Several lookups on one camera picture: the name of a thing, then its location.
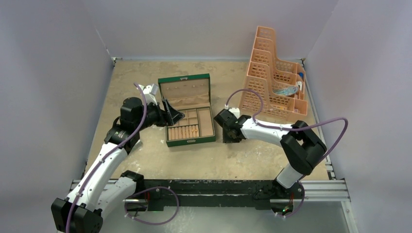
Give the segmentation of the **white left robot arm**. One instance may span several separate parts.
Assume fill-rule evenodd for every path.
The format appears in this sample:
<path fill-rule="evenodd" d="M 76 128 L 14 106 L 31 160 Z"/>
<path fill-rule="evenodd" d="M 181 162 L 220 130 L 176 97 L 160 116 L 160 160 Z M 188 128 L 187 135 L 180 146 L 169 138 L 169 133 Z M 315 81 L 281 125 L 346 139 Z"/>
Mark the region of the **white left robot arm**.
<path fill-rule="evenodd" d="M 114 171 L 138 143 L 141 130 L 153 125 L 173 126 L 185 117 L 166 99 L 162 102 L 164 109 L 158 103 L 146 103 L 137 97 L 123 101 L 120 116 L 113 121 L 90 170 L 66 198 L 56 198 L 52 203 L 51 212 L 58 231 L 98 233 L 103 220 L 123 199 L 138 199 L 162 189 L 161 186 L 146 188 L 143 175 L 129 170 L 122 173 L 114 187 L 105 188 Z"/>

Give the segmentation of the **green jewelry box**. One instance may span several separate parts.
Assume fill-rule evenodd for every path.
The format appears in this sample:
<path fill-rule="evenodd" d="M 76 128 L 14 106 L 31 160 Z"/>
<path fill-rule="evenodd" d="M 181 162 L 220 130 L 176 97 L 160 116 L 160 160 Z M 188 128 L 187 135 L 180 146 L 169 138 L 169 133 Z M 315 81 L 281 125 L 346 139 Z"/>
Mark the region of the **green jewelry box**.
<path fill-rule="evenodd" d="M 211 108 L 210 75 L 196 74 L 158 79 L 161 97 L 185 118 L 166 129 L 170 147 L 216 141 Z"/>

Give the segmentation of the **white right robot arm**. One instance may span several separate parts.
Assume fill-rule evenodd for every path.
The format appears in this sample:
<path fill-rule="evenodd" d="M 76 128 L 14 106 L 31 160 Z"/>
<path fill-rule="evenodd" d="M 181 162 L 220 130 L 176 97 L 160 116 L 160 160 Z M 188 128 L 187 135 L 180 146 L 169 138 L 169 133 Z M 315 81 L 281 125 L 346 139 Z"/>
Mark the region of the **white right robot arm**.
<path fill-rule="evenodd" d="M 308 126 L 301 120 L 285 126 L 265 121 L 261 123 L 248 115 L 237 117 L 227 109 L 221 110 L 214 120 L 222 127 L 224 143 L 254 139 L 283 149 L 288 164 L 273 184 L 273 192 L 280 198 L 291 193 L 292 186 L 300 178 L 310 175 L 327 151 L 326 145 L 313 130 L 301 130 Z"/>

